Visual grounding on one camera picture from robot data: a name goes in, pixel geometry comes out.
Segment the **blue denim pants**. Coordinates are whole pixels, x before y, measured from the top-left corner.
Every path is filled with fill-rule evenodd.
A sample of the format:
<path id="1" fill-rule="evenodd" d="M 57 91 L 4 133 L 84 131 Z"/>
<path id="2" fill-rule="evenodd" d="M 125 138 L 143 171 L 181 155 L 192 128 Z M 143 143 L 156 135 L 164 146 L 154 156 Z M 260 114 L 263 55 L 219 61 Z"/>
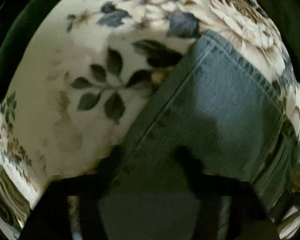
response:
<path id="1" fill-rule="evenodd" d="M 199 202 L 173 158 L 188 147 L 204 173 L 248 182 L 267 213 L 291 184 L 300 147 L 270 83 L 208 31 L 147 103 L 99 203 L 108 239 L 192 239 Z"/>

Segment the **floral fleece blanket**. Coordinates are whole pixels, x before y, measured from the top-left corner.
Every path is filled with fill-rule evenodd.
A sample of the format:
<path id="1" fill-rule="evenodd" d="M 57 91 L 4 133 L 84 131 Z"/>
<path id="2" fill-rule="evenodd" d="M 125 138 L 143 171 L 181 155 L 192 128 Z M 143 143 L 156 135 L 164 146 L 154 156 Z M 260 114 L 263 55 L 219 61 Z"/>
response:
<path id="1" fill-rule="evenodd" d="M 258 0 L 2 0 L 0 218 L 20 239 L 51 182 L 95 174 L 208 31 L 270 83 L 300 147 L 300 82 Z M 281 239 L 286 195 L 268 211 Z"/>

